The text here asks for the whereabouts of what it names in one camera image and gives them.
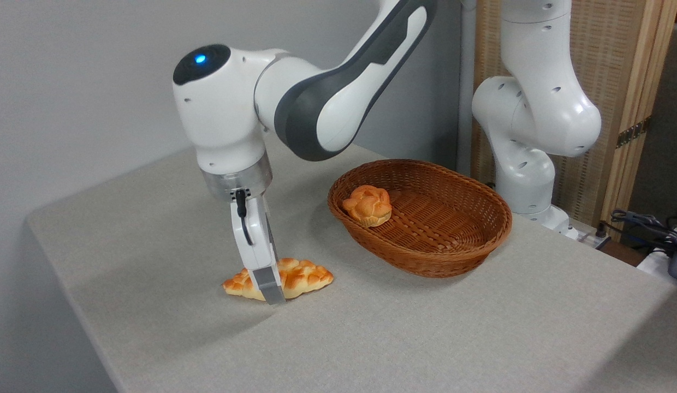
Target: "white wall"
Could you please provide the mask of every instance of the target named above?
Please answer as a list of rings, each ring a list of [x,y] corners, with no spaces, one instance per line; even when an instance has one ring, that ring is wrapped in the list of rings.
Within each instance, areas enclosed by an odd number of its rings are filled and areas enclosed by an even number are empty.
[[[454,163],[459,3],[440,5],[359,144]],[[23,221],[189,145],[171,94],[180,57],[220,42],[330,67],[375,12],[369,0],[0,1],[0,391],[114,389]]]

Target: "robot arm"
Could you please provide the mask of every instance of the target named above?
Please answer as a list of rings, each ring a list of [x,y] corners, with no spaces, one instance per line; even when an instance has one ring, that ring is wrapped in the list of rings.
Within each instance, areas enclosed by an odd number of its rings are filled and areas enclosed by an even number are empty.
[[[546,153],[579,156],[601,131],[571,64],[570,22],[571,0],[502,0],[501,59],[513,77],[486,79],[472,102],[494,152],[496,191],[513,212],[562,233],[568,216],[551,205]]]
[[[263,129],[299,157],[328,159],[353,141],[367,112],[421,40],[436,0],[378,0],[378,17],[338,67],[284,50],[200,47],[174,70],[174,98],[212,193],[230,203],[234,238],[266,301],[284,296],[264,192],[272,180]]]
[[[303,159],[343,151],[426,32],[435,0],[380,0],[378,18],[338,67],[286,57],[259,78],[259,118]]]

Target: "bread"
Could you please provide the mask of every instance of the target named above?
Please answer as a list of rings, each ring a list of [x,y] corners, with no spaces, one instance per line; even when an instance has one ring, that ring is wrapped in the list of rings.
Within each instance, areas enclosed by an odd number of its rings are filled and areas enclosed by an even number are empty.
[[[322,289],[334,281],[334,275],[324,266],[317,266],[307,259],[302,261],[293,258],[281,259],[278,261],[278,274],[281,276],[283,295],[286,299],[294,299],[303,293]],[[246,268],[233,278],[224,281],[222,286],[227,294],[266,301],[261,291],[254,288]]]
[[[391,217],[391,204],[386,189],[360,186],[343,201],[343,208],[361,227],[377,227]]]

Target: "gray tabletop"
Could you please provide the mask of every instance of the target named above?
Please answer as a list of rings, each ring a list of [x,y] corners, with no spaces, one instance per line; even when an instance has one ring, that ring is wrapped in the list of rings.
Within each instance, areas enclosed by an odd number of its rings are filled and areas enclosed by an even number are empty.
[[[677,391],[672,285],[517,217],[471,273],[404,273],[326,206],[380,156],[308,163],[266,142],[278,253],[336,277],[283,306],[221,289],[241,259],[192,150],[29,216],[119,390]]]

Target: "wicker basket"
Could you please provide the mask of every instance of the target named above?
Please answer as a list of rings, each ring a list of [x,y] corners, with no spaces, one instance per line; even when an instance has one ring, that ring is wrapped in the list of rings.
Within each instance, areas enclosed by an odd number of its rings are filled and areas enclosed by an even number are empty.
[[[393,212],[362,228],[341,203],[363,184],[388,190]],[[361,165],[329,190],[329,209],[368,251],[409,273],[451,277],[479,266],[511,230],[511,211],[489,187],[436,164],[386,159]]]

